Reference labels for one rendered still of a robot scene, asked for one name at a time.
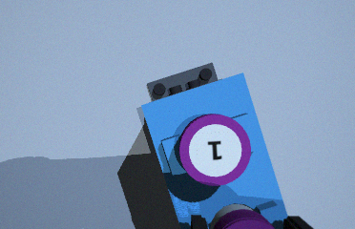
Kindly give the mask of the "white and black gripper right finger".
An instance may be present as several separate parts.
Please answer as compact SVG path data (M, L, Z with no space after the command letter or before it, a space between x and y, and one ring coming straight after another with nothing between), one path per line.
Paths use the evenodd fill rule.
M283 229L313 229L299 216L288 216L283 220Z

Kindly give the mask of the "blue tube rack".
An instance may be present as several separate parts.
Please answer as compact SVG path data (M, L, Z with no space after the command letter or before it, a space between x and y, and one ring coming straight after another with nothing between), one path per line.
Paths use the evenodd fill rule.
M287 218L282 194L263 139L243 73L141 105L181 229L191 229L191 215L206 219L230 204L245 204L275 229ZM179 157L179 140L196 117L226 115L247 132L251 157L236 180L221 186L202 184L188 175Z

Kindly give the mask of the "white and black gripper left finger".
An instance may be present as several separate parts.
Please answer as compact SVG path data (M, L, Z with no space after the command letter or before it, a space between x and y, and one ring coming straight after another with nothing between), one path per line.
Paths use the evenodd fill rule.
M191 229L208 229L206 219L201 215L191 215Z

